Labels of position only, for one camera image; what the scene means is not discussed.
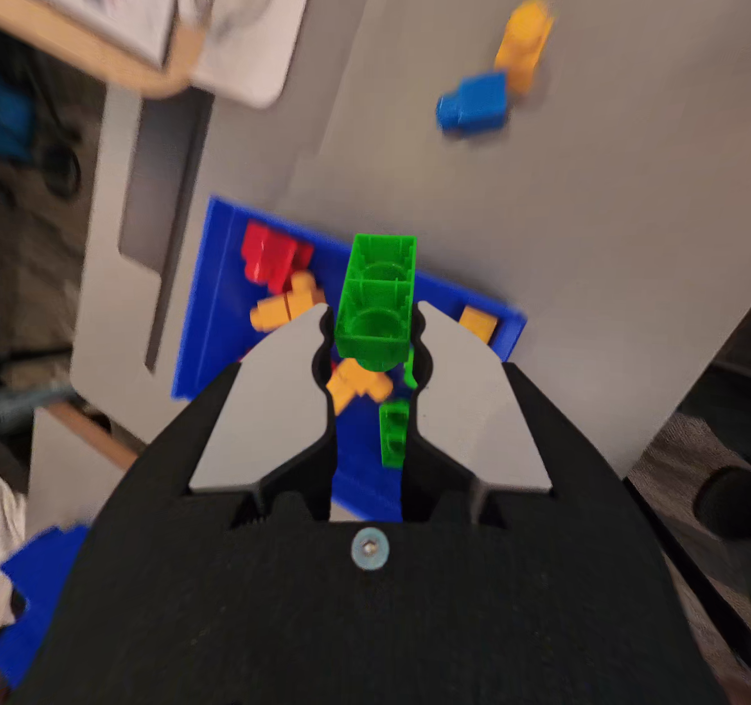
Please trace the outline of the grey wooden-edged table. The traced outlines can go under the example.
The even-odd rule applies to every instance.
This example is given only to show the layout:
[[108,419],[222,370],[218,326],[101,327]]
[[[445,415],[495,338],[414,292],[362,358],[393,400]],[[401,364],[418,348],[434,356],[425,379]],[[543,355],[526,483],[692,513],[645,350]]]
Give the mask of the grey wooden-edged table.
[[34,412],[25,536],[95,522],[137,454],[68,402]]

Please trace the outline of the green two-stud toy block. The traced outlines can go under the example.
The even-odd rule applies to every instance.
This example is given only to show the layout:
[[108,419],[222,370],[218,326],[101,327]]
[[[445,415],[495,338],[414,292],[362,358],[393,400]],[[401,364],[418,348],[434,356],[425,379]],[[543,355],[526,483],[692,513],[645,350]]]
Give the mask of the green two-stud toy block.
[[388,372],[407,360],[416,252],[413,236],[354,237],[334,333],[341,358],[370,372]]

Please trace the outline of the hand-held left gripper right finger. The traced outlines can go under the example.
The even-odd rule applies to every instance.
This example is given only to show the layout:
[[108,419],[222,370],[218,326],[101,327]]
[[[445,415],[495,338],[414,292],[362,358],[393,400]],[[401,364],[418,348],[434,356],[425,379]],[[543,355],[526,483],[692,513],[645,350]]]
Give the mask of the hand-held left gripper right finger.
[[550,475],[501,359],[427,301],[414,310],[403,519],[428,520],[452,493],[470,520],[491,495],[549,496]]

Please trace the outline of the blue plastic bin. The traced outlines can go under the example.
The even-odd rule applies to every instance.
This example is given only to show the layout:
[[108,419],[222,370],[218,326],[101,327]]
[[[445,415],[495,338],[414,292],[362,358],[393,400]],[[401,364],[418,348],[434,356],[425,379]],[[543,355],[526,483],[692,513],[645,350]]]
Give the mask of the blue plastic bin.
[[[173,387],[174,397],[194,400],[207,387],[212,391],[212,382],[220,378],[219,386],[214,388],[220,400],[209,404],[200,399],[195,409],[195,412],[206,412],[210,418],[208,433],[202,435],[200,447],[207,445],[240,362],[271,334],[258,333],[249,319],[251,309],[269,297],[266,286],[251,283],[245,277],[240,250],[246,228],[252,222],[313,245],[309,270],[324,289],[325,304],[333,312],[331,376],[341,360],[334,333],[354,239],[344,244],[268,213],[252,212],[213,199],[203,228]],[[417,238],[411,234],[386,234]],[[418,266],[417,238],[411,338],[414,306],[425,300],[486,344],[504,364],[525,324],[521,314],[467,288],[431,277]],[[504,367],[512,382],[511,367],[505,364]],[[407,400],[410,404],[415,389],[406,385],[404,367],[393,368],[388,377],[393,381],[390,400]],[[368,397],[355,397],[339,415],[335,414],[332,397],[331,405],[335,419],[323,440],[271,475],[262,477],[259,486],[210,493],[191,491],[189,481],[202,455],[198,454],[192,456],[187,466],[183,491],[196,500],[230,499],[236,509],[235,526],[270,521],[272,512],[289,500],[300,502],[306,516],[317,522],[330,520],[332,503],[370,522],[401,522],[404,462],[401,469],[381,465],[380,405]]]
[[2,573],[23,600],[20,615],[1,635],[2,678],[11,689],[23,681],[38,652],[88,533],[85,525],[46,529],[2,564]]

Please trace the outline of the grey desk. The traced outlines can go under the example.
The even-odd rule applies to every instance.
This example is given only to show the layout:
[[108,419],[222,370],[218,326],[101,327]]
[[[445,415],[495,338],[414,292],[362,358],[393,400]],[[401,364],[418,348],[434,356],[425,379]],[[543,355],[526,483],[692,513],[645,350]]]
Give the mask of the grey desk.
[[271,108],[216,99],[158,356],[158,272],[119,251],[142,101],[110,86],[70,376],[142,441],[171,399],[211,195],[350,241],[418,238],[419,267],[528,317],[513,359],[620,474],[749,310],[750,0],[546,0],[504,126],[437,127],[494,72],[525,0],[309,0]]

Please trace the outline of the pile of colourful toy blocks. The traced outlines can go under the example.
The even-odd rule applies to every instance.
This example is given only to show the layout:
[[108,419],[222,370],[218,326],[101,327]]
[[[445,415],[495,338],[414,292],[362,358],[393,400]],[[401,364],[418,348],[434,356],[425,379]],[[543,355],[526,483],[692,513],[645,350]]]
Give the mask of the pile of colourful toy blocks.
[[[247,226],[240,250],[245,277],[269,291],[269,297],[259,301],[249,313],[251,325],[258,333],[269,334],[314,305],[327,302],[324,289],[309,270],[313,253],[313,245],[307,242],[255,222]],[[401,469],[406,456],[408,401],[390,400],[393,381],[388,377],[389,371],[370,372],[356,360],[340,359],[327,383],[335,414],[343,413],[355,397],[368,397],[378,403],[381,465]],[[407,360],[397,366],[404,368],[406,385],[416,389],[411,344]]]

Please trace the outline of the blue single-stud toy block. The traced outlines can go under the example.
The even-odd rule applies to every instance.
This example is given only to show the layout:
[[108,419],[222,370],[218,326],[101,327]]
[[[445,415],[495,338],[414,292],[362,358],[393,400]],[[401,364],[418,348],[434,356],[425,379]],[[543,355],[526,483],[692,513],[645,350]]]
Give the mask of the blue single-stud toy block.
[[506,72],[466,77],[437,101],[436,120],[444,134],[476,135],[504,126],[508,116]]

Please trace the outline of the yellow single-stud toy block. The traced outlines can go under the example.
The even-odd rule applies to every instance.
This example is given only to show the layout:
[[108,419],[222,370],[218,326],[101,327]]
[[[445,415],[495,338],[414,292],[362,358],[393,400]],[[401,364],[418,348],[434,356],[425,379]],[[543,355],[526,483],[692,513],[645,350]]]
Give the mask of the yellow single-stud toy block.
[[531,91],[553,24],[546,0],[525,0],[512,11],[493,69],[505,74],[507,89],[516,96]]

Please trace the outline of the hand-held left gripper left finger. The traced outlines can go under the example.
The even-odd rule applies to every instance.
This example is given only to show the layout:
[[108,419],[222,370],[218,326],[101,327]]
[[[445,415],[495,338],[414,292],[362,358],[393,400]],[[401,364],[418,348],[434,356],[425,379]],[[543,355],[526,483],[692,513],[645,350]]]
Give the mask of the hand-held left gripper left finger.
[[321,442],[334,421],[331,321],[314,305],[261,340],[239,370],[189,481],[195,493],[259,486]]

